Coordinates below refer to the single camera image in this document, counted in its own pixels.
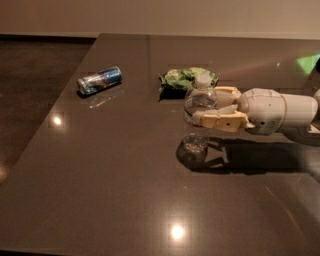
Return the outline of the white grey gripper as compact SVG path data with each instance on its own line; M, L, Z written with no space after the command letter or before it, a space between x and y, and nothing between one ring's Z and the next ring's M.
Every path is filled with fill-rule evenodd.
M221 114L196 111L193 114L196 125L224 132L246 129L250 134L271 135L284 120L286 104L281 94L274 90L254 88L241 94L236 87L222 86L216 87L215 92L218 109L238 102L240 112Z

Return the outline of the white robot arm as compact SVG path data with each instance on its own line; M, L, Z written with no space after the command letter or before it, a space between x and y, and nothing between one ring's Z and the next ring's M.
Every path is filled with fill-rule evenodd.
M216 96L218 109L196 110L191 115L195 125L262 136L282 133L303 144L312 144L314 130L319 131L317 95L280 94L262 88L240 93L234 87L218 87Z

